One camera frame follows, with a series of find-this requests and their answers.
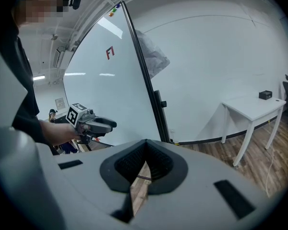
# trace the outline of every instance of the whiteboard frame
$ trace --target whiteboard frame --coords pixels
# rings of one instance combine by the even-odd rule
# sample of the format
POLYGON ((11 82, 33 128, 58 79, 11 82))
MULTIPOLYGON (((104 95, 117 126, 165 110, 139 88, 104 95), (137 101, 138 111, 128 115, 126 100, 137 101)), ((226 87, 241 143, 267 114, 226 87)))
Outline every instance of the whiteboard frame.
MULTIPOLYGON (((157 98, 158 96, 156 96, 156 95, 159 94, 159 92, 158 91, 154 91, 154 89, 153 89, 152 83, 151 83, 150 78, 149 78, 149 73, 148 73, 148 70, 147 70, 147 67, 146 67, 145 59, 144 59, 144 56, 142 54, 142 50, 141 50, 141 47, 140 47, 140 44, 139 44, 139 41, 138 41, 138 37, 136 35, 134 26, 132 24, 130 15, 129 15, 127 7, 126 7, 126 4, 125 4, 124 1, 120 1, 118 4, 123 8, 123 12, 124 12, 124 15, 126 17, 127 25, 128 25, 128 28, 129 28, 129 31, 130 31, 130 34, 131 34, 131 38, 132 38, 132 41, 133 41, 133 46, 135 48, 135 52, 136 52, 138 60, 139 60, 139 64, 140 64, 140 67, 141 67, 141 71, 142 71, 142 75, 143 75, 144 82, 145 82, 145 85, 146 85, 146 89, 147 89, 147 93, 148 93, 148 96, 149 96, 149 100, 150 100, 150 103, 152 105, 152 109, 153 109, 153 112, 154 112, 156 125, 157 125, 158 131, 159 131, 159 135, 160 135, 160 140, 163 141, 163 142, 170 143, 171 141, 170 141, 170 138, 169 138, 168 126, 167 126, 167 123, 166 123, 165 113, 164 113, 164 111, 162 109, 161 101, 157 101, 159 99, 157 98)), ((86 32, 84 37, 81 39, 79 45, 85 39, 87 34, 92 30, 92 28, 101 20, 101 18, 103 18, 106 14, 108 14, 113 8, 111 8, 106 13, 104 13, 90 27, 90 29, 86 32)))

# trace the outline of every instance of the small black box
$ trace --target small black box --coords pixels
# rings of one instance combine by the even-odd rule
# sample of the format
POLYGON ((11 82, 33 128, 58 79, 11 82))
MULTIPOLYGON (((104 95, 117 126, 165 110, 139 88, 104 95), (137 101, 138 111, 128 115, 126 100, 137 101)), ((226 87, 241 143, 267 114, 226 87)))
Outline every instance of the small black box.
POLYGON ((259 98, 263 100, 268 100, 272 97, 272 92, 271 91, 263 91, 259 93, 259 98))

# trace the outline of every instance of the table leg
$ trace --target table leg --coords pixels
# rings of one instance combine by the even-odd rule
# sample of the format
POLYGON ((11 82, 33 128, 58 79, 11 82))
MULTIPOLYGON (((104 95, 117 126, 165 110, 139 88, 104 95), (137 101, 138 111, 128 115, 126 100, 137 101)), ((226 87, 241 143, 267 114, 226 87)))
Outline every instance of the table leg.
POLYGON ((270 138, 269 138, 269 140, 268 140, 268 143, 267 143, 267 145, 266 145, 266 147, 265 147, 266 149, 269 149, 269 147, 270 147, 271 144, 272 144, 272 141, 273 141, 274 136, 275 136, 275 134, 276 134, 276 132, 277 132, 278 125, 279 125, 280 119, 281 119, 281 117, 282 117, 282 114, 283 114, 283 107, 279 108, 279 110, 278 110, 278 112, 277 112, 276 122, 275 122, 274 128, 273 128, 273 130, 272 130, 272 134, 271 134, 271 136, 270 136, 270 138))
POLYGON ((239 153, 238 153, 238 155, 237 155, 237 157, 236 157, 236 159, 235 159, 235 161, 233 163, 234 166, 238 165, 238 163, 240 162, 240 159, 244 155, 244 152, 245 152, 246 148, 248 147, 248 144, 249 144, 249 142, 251 140, 254 128, 255 128, 254 122, 250 122, 249 126, 248 126, 248 130, 247 130, 245 138, 244 138, 244 141, 243 141, 243 144, 242 144, 242 146, 240 148, 240 151, 239 151, 239 153))
POLYGON ((224 113, 224 123, 223 123, 223 136, 222 136, 222 144, 226 141, 226 136, 228 132, 228 126, 229 126, 229 110, 227 106, 225 106, 225 113, 224 113))

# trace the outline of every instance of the person's arm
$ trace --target person's arm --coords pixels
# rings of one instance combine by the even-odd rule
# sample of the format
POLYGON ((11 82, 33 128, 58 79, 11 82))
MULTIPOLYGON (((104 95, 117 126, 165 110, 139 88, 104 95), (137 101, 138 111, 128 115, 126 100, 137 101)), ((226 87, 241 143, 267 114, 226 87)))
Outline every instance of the person's arm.
POLYGON ((71 124, 53 124, 42 120, 39 123, 45 139, 53 146, 63 144, 71 139, 80 139, 71 124))

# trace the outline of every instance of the wooden floor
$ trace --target wooden floor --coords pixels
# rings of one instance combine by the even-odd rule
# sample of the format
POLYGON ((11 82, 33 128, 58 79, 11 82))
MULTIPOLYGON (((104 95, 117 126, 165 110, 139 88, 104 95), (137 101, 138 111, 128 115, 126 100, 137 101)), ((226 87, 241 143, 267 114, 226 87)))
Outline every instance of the wooden floor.
MULTIPOLYGON (((282 118, 273 141, 274 161, 267 181, 267 189, 270 196, 288 187, 287 120, 287 117, 282 118)), ((254 131, 249 146, 236 167, 233 167, 232 164, 242 146, 245 135, 227 139, 225 144, 221 144, 221 142, 218 141, 205 144, 185 145, 180 148, 203 152, 220 159, 265 191, 265 181, 272 161, 272 148, 266 150, 264 147, 269 140, 274 123, 275 121, 271 122, 270 125, 267 124, 254 131)), ((147 164, 144 165, 139 174, 150 177, 147 164)), ((147 187, 149 184, 150 181, 140 178, 137 178, 132 184, 131 193, 134 214, 136 214, 147 200, 147 187)))

